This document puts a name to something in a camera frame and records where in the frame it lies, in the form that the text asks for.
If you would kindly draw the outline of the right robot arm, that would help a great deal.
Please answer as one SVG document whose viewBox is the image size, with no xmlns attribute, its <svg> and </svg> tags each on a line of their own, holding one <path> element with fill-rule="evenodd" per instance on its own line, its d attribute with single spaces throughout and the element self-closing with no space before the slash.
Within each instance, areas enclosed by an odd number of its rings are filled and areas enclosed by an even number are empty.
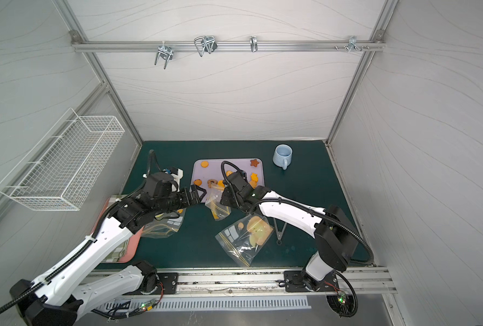
<svg viewBox="0 0 483 326">
<path fill-rule="evenodd" d="M 247 215 L 281 220 L 314 239 L 316 252 L 301 271 L 302 285 L 308 291 L 319 291 L 326 276 L 345 272 L 350 264 L 374 262 L 372 248 L 339 207 L 308 206 L 268 187 L 252 187 L 246 172 L 226 160 L 221 162 L 221 173 L 225 184 L 221 204 Z"/>
</svg>

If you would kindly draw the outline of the clear resealable bag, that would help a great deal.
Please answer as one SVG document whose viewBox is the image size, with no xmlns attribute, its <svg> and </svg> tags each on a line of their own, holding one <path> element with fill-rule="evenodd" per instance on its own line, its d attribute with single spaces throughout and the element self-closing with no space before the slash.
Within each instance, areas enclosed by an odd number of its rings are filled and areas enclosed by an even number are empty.
<svg viewBox="0 0 483 326">
<path fill-rule="evenodd" d="M 223 186 L 216 183 L 210 184 L 205 205 L 210 209 L 215 221 L 221 221 L 231 214 L 231 208 L 221 203 L 224 189 Z"/>
</svg>

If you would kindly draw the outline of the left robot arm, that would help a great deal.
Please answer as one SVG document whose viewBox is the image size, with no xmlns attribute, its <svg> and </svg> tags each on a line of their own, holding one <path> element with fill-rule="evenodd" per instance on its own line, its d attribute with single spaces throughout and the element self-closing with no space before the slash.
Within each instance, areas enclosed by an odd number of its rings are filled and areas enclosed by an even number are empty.
<svg viewBox="0 0 483 326">
<path fill-rule="evenodd" d="M 121 294 L 151 294 L 162 288 L 155 267 L 147 262 L 129 265 L 99 281 L 82 285 L 85 277 L 118 245 L 139 233 L 158 217 L 198 205 L 207 191 L 180 187 L 177 168 L 147 171 L 141 186 L 109 206 L 93 232 L 56 265 L 32 281 L 12 286 L 12 300 L 0 315 L 16 307 L 27 325 L 74 325 L 82 316 Z"/>
</svg>

